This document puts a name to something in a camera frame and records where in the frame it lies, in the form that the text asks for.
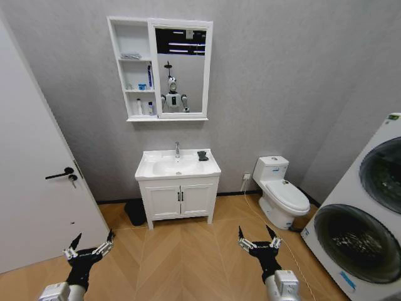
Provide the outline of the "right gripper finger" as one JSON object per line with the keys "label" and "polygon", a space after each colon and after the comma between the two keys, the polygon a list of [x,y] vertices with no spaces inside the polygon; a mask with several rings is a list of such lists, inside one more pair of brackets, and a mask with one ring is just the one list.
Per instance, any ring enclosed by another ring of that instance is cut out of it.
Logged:
{"label": "right gripper finger", "polygon": [[278,250],[281,246],[281,238],[268,225],[266,225],[266,229],[271,237],[269,247]]}
{"label": "right gripper finger", "polygon": [[249,251],[249,250],[255,249],[256,245],[253,242],[247,240],[244,237],[242,229],[241,229],[240,226],[238,226],[238,228],[239,228],[239,231],[238,231],[238,245],[245,251]]}

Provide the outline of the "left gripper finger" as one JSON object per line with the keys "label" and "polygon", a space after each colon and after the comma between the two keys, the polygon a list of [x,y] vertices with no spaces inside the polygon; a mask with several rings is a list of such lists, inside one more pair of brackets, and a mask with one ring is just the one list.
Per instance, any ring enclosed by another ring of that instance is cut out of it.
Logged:
{"label": "left gripper finger", "polygon": [[114,245],[114,237],[115,237],[115,233],[113,232],[113,230],[110,230],[108,233],[106,242],[102,243],[98,248],[93,250],[92,254],[105,256],[107,253],[109,253]]}
{"label": "left gripper finger", "polygon": [[78,258],[80,256],[80,254],[76,251],[76,247],[80,242],[81,236],[82,233],[80,233],[76,238],[72,240],[69,247],[63,250],[63,254],[66,257],[66,259]]}

